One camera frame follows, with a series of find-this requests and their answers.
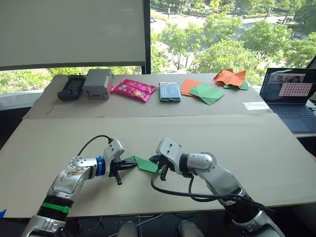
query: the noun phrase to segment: black remote control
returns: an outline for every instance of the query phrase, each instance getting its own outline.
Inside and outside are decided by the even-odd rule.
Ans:
[[[60,100],[77,100],[82,91],[85,77],[81,75],[69,75],[68,82],[62,91],[57,93]]]

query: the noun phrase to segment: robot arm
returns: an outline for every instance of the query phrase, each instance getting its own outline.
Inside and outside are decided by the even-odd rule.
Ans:
[[[123,152],[119,140],[113,139],[105,148],[103,156],[77,156],[70,159],[67,168],[57,175],[37,215],[32,216],[22,237],[28,237],[35,230],[48,233],[62,231],[66,217],[86,180],[102,175],[115,176],[118,185],[121,185],[118,170],[137,165],[132,161],[120,160],[119,156]]]
[[[264,210],[243,201],[251,200],[250,196],[238,180],[217,163],[215,156],[211,153],[186,154],[179,144],[169,138],[164,138],[159,143],[156,153],[157,156],[150,160],[157,162],[159,167],[162,167],[161,180],[165,181],[169,168],[184,177],[198,175],[206,182],[213,194],[240,198],[239,201],[233,198],[230,200],[222,198],[219,199],[219,202],[227,210],[233,223],[245,233],[260,232],[260,236],[272,236],[272,230],[277,237],[285,236]],[[268,232],[262,233],[263,229],[267,229],[269,234]]]

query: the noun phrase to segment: pink snack bag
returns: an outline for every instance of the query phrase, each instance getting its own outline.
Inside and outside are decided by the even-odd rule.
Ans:
[[[154,85],[123,79],[118,85],[112,88],[112,91],[146,102],[149,100],[151,93],[153,93],[155,89],[156,87]]]

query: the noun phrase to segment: gray box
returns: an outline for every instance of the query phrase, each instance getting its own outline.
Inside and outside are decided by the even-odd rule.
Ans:
[[[90,100],[108,99],[113,81],[114,77],[111,69],[90,69],[82,91]]]

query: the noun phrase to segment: window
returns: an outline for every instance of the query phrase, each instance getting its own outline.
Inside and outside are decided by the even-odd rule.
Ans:
[[[141,67],[80,67],[80,68],[45,68],[12,70],[0,72],[0,94],[43,90],[55,75],[82,75],[87,74],[89,69],[111,68],[113,74],[141,74]]]
[[[304,68],[316,55],[313,0],[151,0],[152,73]]]

